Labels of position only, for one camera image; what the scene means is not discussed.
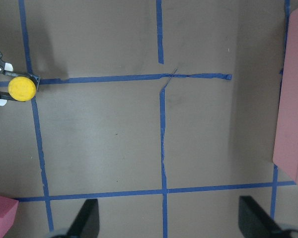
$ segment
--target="yellow disc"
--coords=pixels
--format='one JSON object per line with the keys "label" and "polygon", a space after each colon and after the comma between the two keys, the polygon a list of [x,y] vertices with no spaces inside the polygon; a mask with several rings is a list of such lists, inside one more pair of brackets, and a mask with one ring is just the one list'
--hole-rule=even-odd
{"label": "yellow disc", "polygon": [[10,81],[8,92],[15,100],[25,102],[34,97],[36,87],[31,79],[19,76]]}

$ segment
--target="pink box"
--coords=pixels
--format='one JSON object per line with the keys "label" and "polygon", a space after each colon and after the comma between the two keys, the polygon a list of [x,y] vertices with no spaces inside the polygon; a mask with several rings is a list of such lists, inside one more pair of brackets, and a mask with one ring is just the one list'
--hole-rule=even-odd
{"label": "pink box", "polygon": [[298,9],[289,21],[273,161],[298,184]]}
{"label": "pink box", "polygon": [[18,201],[0,196],[0,238],[7,233],[14,222]]}

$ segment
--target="pink block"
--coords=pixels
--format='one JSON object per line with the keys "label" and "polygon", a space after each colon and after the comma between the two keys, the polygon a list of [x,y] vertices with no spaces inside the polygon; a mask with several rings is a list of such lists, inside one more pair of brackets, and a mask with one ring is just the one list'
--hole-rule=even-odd
{"label": "pink block", "polygon": [[289,21],[273,160],[298,184],[298,9]]}
{"label": "pink block", "polygon": [[14,222],[18,201],[0,196],[0,238],[7,233]]}

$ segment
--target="pink bin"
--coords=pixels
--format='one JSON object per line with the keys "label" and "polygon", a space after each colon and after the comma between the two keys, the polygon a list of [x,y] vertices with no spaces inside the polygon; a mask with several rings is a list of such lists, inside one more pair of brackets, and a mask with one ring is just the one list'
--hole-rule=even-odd
{"label": "pink bin", "polygon": [[298,184],[298,9],[289,21],[273,160]]}
{"label": "pink bin", "polygon": [[14,222],[18,201],[0,196],[0,238],[3,238]]}

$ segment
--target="robotic arm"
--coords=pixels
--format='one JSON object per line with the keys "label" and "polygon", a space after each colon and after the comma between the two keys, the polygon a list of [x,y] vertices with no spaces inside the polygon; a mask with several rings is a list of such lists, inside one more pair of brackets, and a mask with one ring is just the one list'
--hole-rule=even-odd
{"label": "robotic arm", "polygon": [[0,73],[14,78],[9,82],[8,92],[0,92],[0,106],[4,106],[7,101],[31,100],[38,90],[41,77],[32,73],[13,72],[12,65],[1,58],[0,52]]}

